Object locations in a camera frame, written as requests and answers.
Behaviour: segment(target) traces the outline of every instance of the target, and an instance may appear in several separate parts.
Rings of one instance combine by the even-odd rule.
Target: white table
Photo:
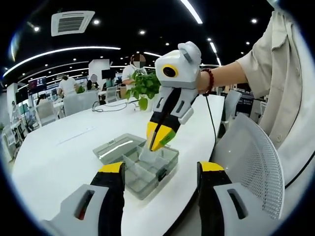
[[[218,133],[224,97],[210,95],[208,99]],[[102,106],[104,110],[119,108]],[[163,235],[196,190],[197,162],[209,160],[215,136],[203,96],[196,99],[193,109],[193,116],[169,143],[180,152],[177,168],[143,201],[125,191],[123,236]],[[52,219],[62,200],[82,184],[91,183],[102,167],[93,149],[124,133],[146,138],[151,115],[135,112],[132,105],[116,112],[86,110],[30,133],[16,158],[12,178],[35,218]]]

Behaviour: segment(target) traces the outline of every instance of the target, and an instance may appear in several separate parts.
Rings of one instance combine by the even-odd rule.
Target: dark ceiling
[[[34,6],[32,14],[16,30],[15,61],[8,48],[1,58],[2,71],[35,55],[69,47],[110,46],[120,50],[84,49],[46,55],[18,66],[3,78],[3,84],[27,82],[31,75],[50,76],[75,70],[77,75],[93,59],[110,59],[115,66],[125,65],[137,51],[163,55],[177,48],[177,44],[194,42],[202,52],[202,63],[218,64],[207,38],[215,44],[222,65],[247,53],[263,34],[272,7],[267,0],[189,0],[203,24],[198,24],[180,0],[49,0]],[[81,34],[51,36],[51,16],[58,12],[90,10],[95,15]],[[32,25],[40,27],[34,31]],[[154,56],[145,55],[147,66],[154,66]]]

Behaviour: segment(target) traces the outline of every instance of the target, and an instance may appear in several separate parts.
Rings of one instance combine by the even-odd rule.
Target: green plant
[[[131,78],[133,79],[134,88],[127,91],[126,98],[129,100],[133,96],[139,99],[140,110],[144,111],[148,108],[147,98],[153,99],[161,84],[155,72],[145,75],[135,71]]]
[[[82,85],[80,85],[80,87],[79,87],[77,93],[83,93],[84,91],[85,91],[85,89],[83,88]]]

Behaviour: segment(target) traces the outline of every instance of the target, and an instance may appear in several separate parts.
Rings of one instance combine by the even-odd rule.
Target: plastic storage box
[[[163,147],[154,152],[154,161],[139,160],[146,140],[131,134],[118,138],[93,150],[104,165],[124,161],[126,188],[138,199],[145,199],[178,163],[179,152]]]

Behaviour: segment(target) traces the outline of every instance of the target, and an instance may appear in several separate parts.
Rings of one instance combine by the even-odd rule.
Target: office chair
[[[111,102],[116,102],[118,100],[119,98],[117,96],[117,86],[112,86],[112,87],[107,88],[105,102],[111,103]]]
[[[45,101],[35,106],[35,116],[40,127],[58,120],[52,101]]]
[[[236,105],[242,94],[240,92],[230,90],[224,100],[224,111],[219,128],[218,138],[222,138],[229,126],[229,120],[234,116]]]
[[[259,199],[272,219],[281,216],[284,177],[277,151],[268,135],[250,118],[239,114],[217,143],[210,158],[222,166],[232,181]]]
[[[66,96],[63,99],[65,116],[67,117],[72,114],[91,109],[93,103],[96,101],[98,101],[96,90]]]

